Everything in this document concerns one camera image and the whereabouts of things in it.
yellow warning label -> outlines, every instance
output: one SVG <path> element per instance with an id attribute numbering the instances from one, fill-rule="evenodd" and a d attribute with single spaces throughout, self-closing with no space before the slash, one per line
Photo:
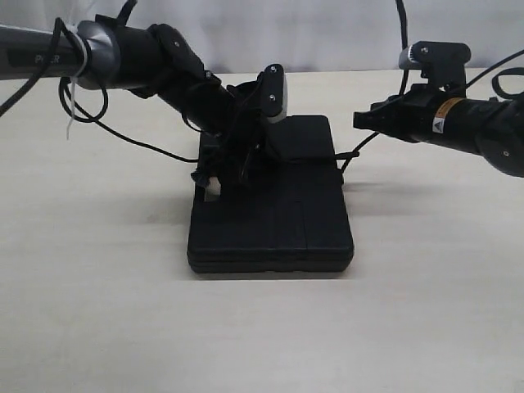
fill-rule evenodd
<path id="1" fill-rule="evenodd" d="M 462 97 L 450 98 L 440 106 L 439 110 L 435 113 L 435 119 L 433 119 L 434 133 L 444 133 L 445 117 L 449 114 L 451 108 L 464 99 L 465 98 Z"/>

